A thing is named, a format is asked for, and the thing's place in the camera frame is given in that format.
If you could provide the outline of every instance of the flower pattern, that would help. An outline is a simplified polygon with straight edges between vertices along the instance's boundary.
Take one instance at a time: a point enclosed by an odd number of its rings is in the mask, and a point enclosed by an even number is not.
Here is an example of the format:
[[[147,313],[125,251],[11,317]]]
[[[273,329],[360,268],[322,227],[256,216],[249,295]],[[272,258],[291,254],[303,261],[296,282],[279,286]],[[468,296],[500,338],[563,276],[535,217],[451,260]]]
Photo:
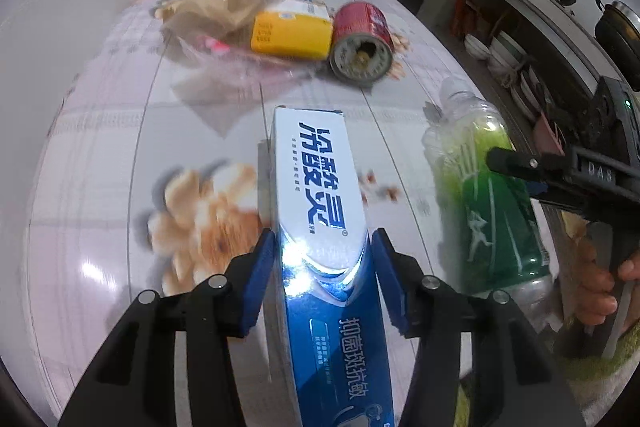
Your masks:
[[[406,53],[409,51],[409,39],[400,33],[391,32],[391,41],[394,44],[396,53]]]
[[[392,78],[393,80],[401,80],[402,78],[406,77],[402,62],[398,62],[397,60],[393,61],[393,63],[391,64],[391,69],[389,69],[389,72],[387,74],[389,75],[389,78]]]
[[[365,206],[386,200],[398,203],[400,189],[395,185],[379,185],[371,170],[367,174],[358,174],[358,185],[360,186],[362,203]]]
[[[164,191],[166,210],[148,222],[154,253],[171,258],[162,277],[165,295],[192,290],[253,248],[262,229],[256,180],[252,166],[230,164],[202,183],[194,170],[182,171],[169,181]]]

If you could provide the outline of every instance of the human hand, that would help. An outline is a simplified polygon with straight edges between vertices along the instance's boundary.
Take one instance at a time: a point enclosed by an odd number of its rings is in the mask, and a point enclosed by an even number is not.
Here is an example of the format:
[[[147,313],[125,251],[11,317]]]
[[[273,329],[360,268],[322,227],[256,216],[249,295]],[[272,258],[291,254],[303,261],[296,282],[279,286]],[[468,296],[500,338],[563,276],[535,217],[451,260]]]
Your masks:
[[[618,277],[623,281],[640,280],[640,250],[636,250],[618,268]],[[616,299],[609,294],[614,279],[609,271],[596,265],[596,249],[591,241],[583,237],[578,243],[577,306],[575,316],[587,326],[602,324],[607,315],[618,309]],[[626,314],[624,331],[640,319],[640,285],[634,288]]]

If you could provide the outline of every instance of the red tin can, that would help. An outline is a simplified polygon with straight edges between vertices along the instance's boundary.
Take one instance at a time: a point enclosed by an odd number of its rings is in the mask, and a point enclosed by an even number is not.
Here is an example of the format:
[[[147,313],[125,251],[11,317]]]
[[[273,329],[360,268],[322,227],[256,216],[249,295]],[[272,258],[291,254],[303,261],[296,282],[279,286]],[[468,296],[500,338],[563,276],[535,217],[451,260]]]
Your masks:
[[[345,4],[334,18],[329,64],[341,80],[368,85],[391,68],[394,45],[384,14],[363,1]]]

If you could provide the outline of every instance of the yellow box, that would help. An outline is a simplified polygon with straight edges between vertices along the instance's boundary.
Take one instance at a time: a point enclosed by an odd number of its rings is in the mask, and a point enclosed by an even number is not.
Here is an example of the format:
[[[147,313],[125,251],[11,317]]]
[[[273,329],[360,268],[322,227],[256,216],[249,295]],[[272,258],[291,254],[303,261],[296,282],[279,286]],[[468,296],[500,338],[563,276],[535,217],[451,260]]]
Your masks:
[[[323,60],[334,25],[326,7],[305,0],[281,0],[255,17],[251,49],[257,53]]]

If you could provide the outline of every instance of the cooking pot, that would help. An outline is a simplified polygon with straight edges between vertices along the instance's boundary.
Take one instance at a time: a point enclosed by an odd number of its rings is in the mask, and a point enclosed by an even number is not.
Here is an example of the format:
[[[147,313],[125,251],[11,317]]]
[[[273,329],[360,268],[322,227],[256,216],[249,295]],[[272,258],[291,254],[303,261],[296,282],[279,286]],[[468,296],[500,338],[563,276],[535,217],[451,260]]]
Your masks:
[[[640,17],[622,1],[602,6],[595,37],[634,91],[640,90]]]

